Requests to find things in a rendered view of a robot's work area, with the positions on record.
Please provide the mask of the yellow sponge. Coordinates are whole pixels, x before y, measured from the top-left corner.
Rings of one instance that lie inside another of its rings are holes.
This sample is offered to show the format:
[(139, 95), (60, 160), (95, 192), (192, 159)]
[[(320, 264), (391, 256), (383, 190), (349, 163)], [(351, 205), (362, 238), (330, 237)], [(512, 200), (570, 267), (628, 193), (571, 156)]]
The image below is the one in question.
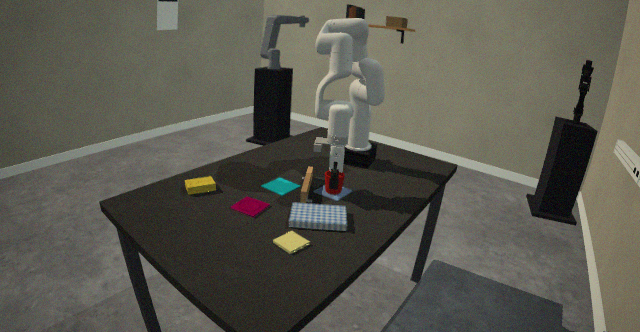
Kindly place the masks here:
[(216, 183), (212, 176), (185, 180), (185, 187), (188, 195), (216, 191)]

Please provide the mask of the blue and white checked towel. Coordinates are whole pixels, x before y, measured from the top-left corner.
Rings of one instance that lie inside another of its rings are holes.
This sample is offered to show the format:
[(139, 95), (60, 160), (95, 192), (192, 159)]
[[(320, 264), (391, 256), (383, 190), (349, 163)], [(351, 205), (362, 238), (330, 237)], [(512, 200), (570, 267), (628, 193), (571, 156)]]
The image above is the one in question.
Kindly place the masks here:
[(346, 231), (346, 206), (293, 203), (289, 227)]

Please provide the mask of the red cup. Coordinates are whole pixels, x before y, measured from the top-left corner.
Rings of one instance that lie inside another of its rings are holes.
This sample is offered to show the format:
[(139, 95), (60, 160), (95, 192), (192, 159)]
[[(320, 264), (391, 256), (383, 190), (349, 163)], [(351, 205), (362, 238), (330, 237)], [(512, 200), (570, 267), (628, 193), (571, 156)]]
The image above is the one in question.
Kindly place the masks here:
[(339, 194), (341, 193), (342, 190), (342, 185), (343, 185), (343, 181), (344, 181), (344, 176), (345, 174), (342, 172), (339, 172), (338, 175), (338, 179), (339, 179), (339, 183), (338, 183), (338, 190), (334, 190), (334, 189), (329, 189), (329, 182), (330, 182), (330, 178), (331, 178), (331, 172), (330, 171), (326, 171), (325, 172), (325, 189), (326, 192), (329, 194)]

